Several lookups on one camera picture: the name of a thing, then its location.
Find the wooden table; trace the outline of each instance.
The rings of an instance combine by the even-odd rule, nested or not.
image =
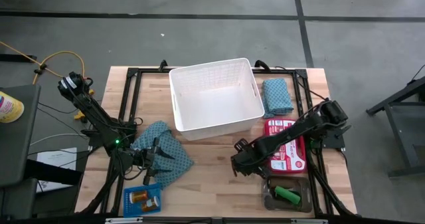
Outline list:
[[[110,69],[106,89],[102,100],[102,107],[111,117],[118,117],[120,103],[126,80],[127,66],[112,66]],[[309,86],[312,91],[328,97],[329,89],[322,68],[308,68]],[[285,78],[295,110],[285,118],[298,117],[295,105],[294,84],[289,75],[256,74],[256,82],[261,90],[262,82],[266,79]],[[126,118],[133,92],[130,91]],[[301,92],[304,110],[307,110],[305,94]],[[321,100],[312,95],[313,105]],[[233,145],[241,138],[248,141],[262,135],[264,120],[261,119],[251,130],[207,138],[204,140],[186,141],[175,129],[173,109],[170,97],[168,74],[143,74],[139,101],[135,117],[143,118],[143,125],[138,127],[140,135],[150,124],[162,120],[173,131],[173,135],[181,141],[189,156],[195,162],[194,166],[180,177],[175,183],[165,188],[162,193],[162,212],[153,215],[168,217],[313,217],[311,213],[293,211],[267,211],[262,205],[260,184],[262,179],[258,175],[235,177],[230,166],[230,156],[236,153]],[[324,150],[323,159],[330,186],[341,201],[352,212],[356,207],[351,191],[349,175],[343,156],[335,150]],[[87,161],[84,179],[76,204],[76,211],[82,210],[97,194],[105,182],[108,170],[109,157],[103,149],[93,153]],[[136,174],[133,169],[129,176]],[[306,173],[298,174],[307,177]],[[125,181],[124,187],[142,185],[143,174],[132,181]],[[323,192],[317,183],[320,206],[325,211]],[[108,207],[113,203],[116,187],[113,186]]]

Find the white plastic basket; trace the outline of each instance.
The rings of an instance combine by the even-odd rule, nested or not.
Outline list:
[[[249,130],[264,115],[246,58],[176,68],[169,78],[175,126],[188,140]]]

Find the blue cloth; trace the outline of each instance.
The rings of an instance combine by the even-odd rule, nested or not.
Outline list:
[[[289,114],[294,110],[291,96],[283,78],[265,80],[263,82],[262,101],[264,118],[273,118],[275,115]]]
[[[158,146],[166,154],[175,158],[172,160],[155,154],[152,168],[171,170],[170,172],[159,173],[154,177],[155,181],[160,183],[161,188],[164,189],[188,171],[193,165],[193,161],[187,155],[180,142],[173,137],[167,124],[162,121],[155,122],[147,127],[145,132],[134,141],[131,147],[138,150],[152,147],[153,139],[156,137],[159,138]]]

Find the teal patterned cloth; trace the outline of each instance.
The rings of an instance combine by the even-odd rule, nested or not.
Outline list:
[[[163,121],[155,122],[147,127],[145,132],[134,141],[131,147],[137,150],[152,147],[153,139],[156,137],[159,138],[158,146],[166,154],[175,158],[172,160],[155,155],[153,160],[153,169],[171,170],[170,172],[159,173],[154,177],[155,181],[160,183],[161,188],[164,189],[188,171],[193,165],[193,161],[187,155],[181,143],[173,137],[170,128]]]
[[[286,82],[283,78],[265,80],[263,82],[262,101],[264,118],[289,114],[294,110]]]

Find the concrete floor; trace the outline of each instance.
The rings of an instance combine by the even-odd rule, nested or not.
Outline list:
[[[305,15],[423,17],[424,0],[302,0]],[[296,15],[294,0],[0,0],[0,7],[49,11]],[[187,66],[246,57],[274,66],[306,67],[297,21],[53,19],[0,17],[0,40],[39,59],[60,50],[80,54],[101,99],[112,65]],[[401,156],[384,114],[365,110],[401,89],[425,63],[425,23],[307,22],[314,66],[324,68],[331,96],[352,129],[345,134],[351,185],[365,217],[425,222],[425,176],[389,180],[402,168]],[[0,53],[13,53],[0,47]],[[80,72],[71,56],[52,59],[61,74]],[[0,63],[0,86],[30,84],[35,65]],[[39,81],[41,102],[72,110],[58,95],[57,79]],[[353,95],[361,90],[360,96]],[[71,115],[50,112],[76,129]],[[33,140],[69,133],[66,126],[37,114]],[[79,137],[57,138],[32,147],[84,148]]]

